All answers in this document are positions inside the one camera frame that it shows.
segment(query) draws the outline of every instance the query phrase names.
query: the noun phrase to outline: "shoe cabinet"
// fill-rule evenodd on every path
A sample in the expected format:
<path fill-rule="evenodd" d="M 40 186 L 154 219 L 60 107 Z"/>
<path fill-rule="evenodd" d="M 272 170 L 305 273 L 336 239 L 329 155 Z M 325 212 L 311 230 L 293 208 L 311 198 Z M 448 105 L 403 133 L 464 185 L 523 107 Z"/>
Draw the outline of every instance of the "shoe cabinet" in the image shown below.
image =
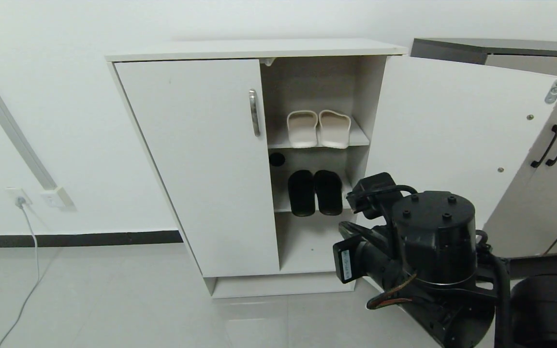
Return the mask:
<path fill-rule="evenodd" d="M 353 290 L 334 274 L 337 225 L 384 222 L 347 201 L 338 216 L 292 215 L 297 170 L 336 172 L 343 195 L 389 172 L 465 196 L 484 225 L 550 117 L 557 76 L 405 53 L 365 39 L 237 40 L 106 57 L 212 297 Z M 295 110 L 349 115 L 349 146 L 292 148 Z"/>

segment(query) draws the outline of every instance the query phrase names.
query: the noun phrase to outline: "white wall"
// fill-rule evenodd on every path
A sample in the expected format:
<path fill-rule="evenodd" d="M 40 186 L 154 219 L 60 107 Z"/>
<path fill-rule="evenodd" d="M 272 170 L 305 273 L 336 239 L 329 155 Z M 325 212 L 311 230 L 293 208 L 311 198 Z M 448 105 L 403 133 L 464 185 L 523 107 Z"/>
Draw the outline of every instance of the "white wall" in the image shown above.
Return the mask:
<path fill-rule="evenodd" d="M 46 207 L 0 130 L 0 234 L 26 233 L 8 186 L 33 199 L 38 233 L 176 229 L 104 54 L 176 39 L 278 37 L 557 40 L 557 1 L 0 0 L 0 94 L 78 210 Z"/>

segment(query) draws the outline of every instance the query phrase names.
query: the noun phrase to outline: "wire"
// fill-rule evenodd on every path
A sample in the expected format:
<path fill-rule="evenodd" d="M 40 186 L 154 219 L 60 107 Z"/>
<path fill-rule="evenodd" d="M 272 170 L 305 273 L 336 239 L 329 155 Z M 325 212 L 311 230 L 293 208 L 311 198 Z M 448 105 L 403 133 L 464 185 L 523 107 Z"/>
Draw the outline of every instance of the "wire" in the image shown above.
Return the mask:
<path fill-rule="evenodd" d="M 12 332 L 12 330 L 16 326 L 16 324 L 18 324 L 18 320 L 20 320 L 20 316 L 23 315 L 23 310 L 25 309 L 25 305 L 27 304 L 27 301 L 29 300 L 29 297 L 31 297 L 31 295 L 33 294 L 33 291 L 36 290 L 36 288 L 38 287 L 38 284 L 40 284 L 40 280 L 42 280 L 42 277 L 40 277 L 40 263 L 38 262 L 38 240 L 36 239 L 36 235 L 33 233 L 33 228 L 31 227 L 31 222 L 29 222 L 29 217 L 27 216 L 27 212 L 25 212 L 25 208 L 23 207 L 23 204 L 26 203 L 26 202 L 27 201 L 25 201 L 24 198 L 18 197 L 16 199 L 15 204 L 18 207 L 18 209 L 20 209 L 20 211 L 23 212 L 23 215 L 25 216 L 25 221 L 27 221 L 27 227 L 29 227 L 29 233 L 31 233 L 31 237 L 33 238 L 33 248 L 34 248 L 34 254 L 35 254 L 35 258 L 36 258 L 36 270 L 38 271 L 38 279 L 36 279 L 36 284 L 31 288 L 31 291 L 29 291 L 29 295 L 27 295 L 27 297 L 25 298 L 25 301 L 23 301 L 23 305 L 20 307 L 20 311 L 18 312 L 18 317 L 16 318 L 16 321 L 14 321 L 14 324 L 10 327 L 10 329 L 6 332 L 4 337 L 1 339 L 0 347 L 3 344 L 3 342 L 6 341 L 6 338 Z"/>
<path fill-rule="evenodd" d="M 383 305 L 386 302 L 390 302 L 390 301 L 394 301 L 394 300 L 405 300 L 402 302 L 411 302 L 412 299 L 391 299 L 391 297 L 397 293 L 398 291 L 400 291 L 402 288 L 406 287 L 407 284 L 411 283 L 412 280 L 416 279 L 416 273 L 414 273 L 413 275 L 411 275 L 408 279 L 405 280 L 405 282 L 403 282 L 402 284 L 388 290 L 385 291 L 383 293 L 380 293 L 380 295 L 377 295 L 376 297 L 373 297 L 373 299 L 367 301 L 366 303 L 366 307 L 367 309 L 370 310 L 376 310 L 378 308 L 382 308 L 385 307 L 386 305 Z"/>
<path fill-rule="evenodd" d="M 484 245 L 489 240 L 489 236 L 487 235 L 487 232 L 485 232 L 485 231 L 476 230 L 476 235 L 480 236 L 480 241 L 478 241 L 478 244 Z"/>
<path fill-rule="evenodd" d="M 387 186 L 387 187 L 374 188 L 374 189 L 370 189 L 370 190 L 367 190 L 367 191 L 357 192 L 357 193 L 354 193 L 353 195 L 357 199 L 361 199 L 361 198 L 365 198 L 365 197 L 369 197 L 369 196 L 376 196 L 377 194 L 385 194 L 385 193 L 401 192 L 401 191 L 409 192 L 410 194 L 418 193 L 418 191 L 416 191 L 415 188 L 409 187 L 407 185 L 391 185 L 391 186 Z"/>

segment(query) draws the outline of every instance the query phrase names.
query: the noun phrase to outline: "power cord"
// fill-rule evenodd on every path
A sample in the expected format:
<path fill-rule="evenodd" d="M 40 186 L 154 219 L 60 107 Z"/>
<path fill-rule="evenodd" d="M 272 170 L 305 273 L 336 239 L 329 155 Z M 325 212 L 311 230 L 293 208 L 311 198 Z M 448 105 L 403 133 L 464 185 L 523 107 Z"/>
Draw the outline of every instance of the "power cord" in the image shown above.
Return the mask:
<path fill-rule="evenodd" d="M 31 227 L 31 222 L 29 222 L 29 217 L 27 216 L 27 212 L 25 212 L 25 208 L 23 207 L 23 204 L 25 204 L 25 203 L 27 203 L 27 201 L 25 201 L 25 198 L 22 198 L 22 197 L 17 197 L 16 198 L 15 205 L 18 207 L 18 209 L 20 209 L 20 211 L 23 212 L 23 215 L 25 216 L 25 221 L 27 221 L 27 227 L 29 227 L 29 232 L 31 233 L 31 237 L 33 238 L 33 247 L 34 247 L 35 257 L 36 257 L 36 269 L 38 271 L 38 279 L 36 280 L 36 284 L 33 286 L 33 288 L 31 288 L 31 291 L 29 291 L 29 295 L 27 295 L 27 297 L 25 298 L 25 301 L 23 301 L 23 305 L 20 307 L 20 311 L 18 313 L 18 317 L 16 318 L 16 321 L 14 321 L 14 324 L 10 327 L 10 329 L 6 332 L 4 337 L 1 339 L 0 347 L 3 344 L 3 342 L 6 341 L 6 338 L 12 332 L 12 330 L 16 326 L 16 324 L 18 324 L 18 320 L 20 320 L 20 316 L 23 315 L 23 310 L 25 309 L 25 305 L 27 304 L 27 301 L 29 300 L 29 297 L 31 297 L 31 295 L 33 294 L 33 291 L 36 290 L 36 288 L 38 287 L 38 284 L 40 284 L 40 280 L 42 280 L 42 277 L 40 277 L 40 263 L 38 262 L 38 240 L 36 239 L 36 235 L 33 233 L 33 228 Z"/>

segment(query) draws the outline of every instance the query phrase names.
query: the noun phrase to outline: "tile floor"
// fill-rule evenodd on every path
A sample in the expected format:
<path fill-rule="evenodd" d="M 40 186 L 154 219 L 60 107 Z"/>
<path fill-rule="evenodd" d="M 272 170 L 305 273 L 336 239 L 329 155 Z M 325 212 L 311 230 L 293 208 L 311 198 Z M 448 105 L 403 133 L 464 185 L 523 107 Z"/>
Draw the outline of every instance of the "tile floor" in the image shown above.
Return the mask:
<path fill-rule="evenodd" d="M 44 278 L 2 348 L 437 348 L 398 307 L 356 291 L 212 300 L 182 244 L 41 248 Z M 0 339 L 35 281 L 0 248 Z M 493 346 L 489 331 L 478 345 Z"/>

